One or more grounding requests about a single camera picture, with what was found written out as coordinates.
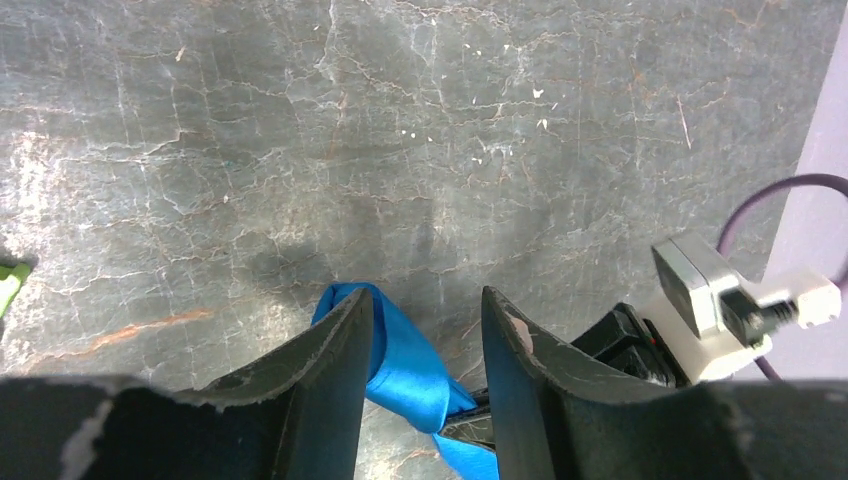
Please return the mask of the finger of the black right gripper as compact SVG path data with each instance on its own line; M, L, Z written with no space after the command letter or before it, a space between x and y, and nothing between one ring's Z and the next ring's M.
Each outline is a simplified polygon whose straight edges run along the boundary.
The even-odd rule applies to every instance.
M472 399L477 406L448 416L439 434L450 440L480 447L490 452L496 448L488 389L476 390Z

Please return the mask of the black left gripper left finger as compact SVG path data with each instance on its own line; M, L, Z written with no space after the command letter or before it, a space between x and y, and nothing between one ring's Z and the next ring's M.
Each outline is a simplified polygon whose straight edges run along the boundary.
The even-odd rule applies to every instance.
M358 289L200 390L125 375L6 377L5 479L349 479L372 341Z

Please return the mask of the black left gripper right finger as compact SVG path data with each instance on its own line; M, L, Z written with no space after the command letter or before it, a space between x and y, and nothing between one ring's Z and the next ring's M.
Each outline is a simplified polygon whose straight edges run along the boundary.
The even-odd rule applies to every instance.
M847 385L666 388L617 371L485 287L482 338L503 479L843 479Z

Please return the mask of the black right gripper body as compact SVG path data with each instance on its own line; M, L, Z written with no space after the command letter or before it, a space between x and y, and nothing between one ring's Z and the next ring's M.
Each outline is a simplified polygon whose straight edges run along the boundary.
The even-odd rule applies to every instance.
M571 344L635 378L668 388L692 385L654 323L627 303L617 303Z

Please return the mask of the blue cloth napkin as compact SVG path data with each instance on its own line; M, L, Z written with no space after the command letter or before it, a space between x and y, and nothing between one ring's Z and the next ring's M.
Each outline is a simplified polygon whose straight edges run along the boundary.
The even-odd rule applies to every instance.
M378 287L370 283L333 283L319 300L316 324L357 289L373 300L373 336L365 396L429 434L444 461L463 479L497 479L496 454L441 434L449 417L478 406L454 380L430 342Z

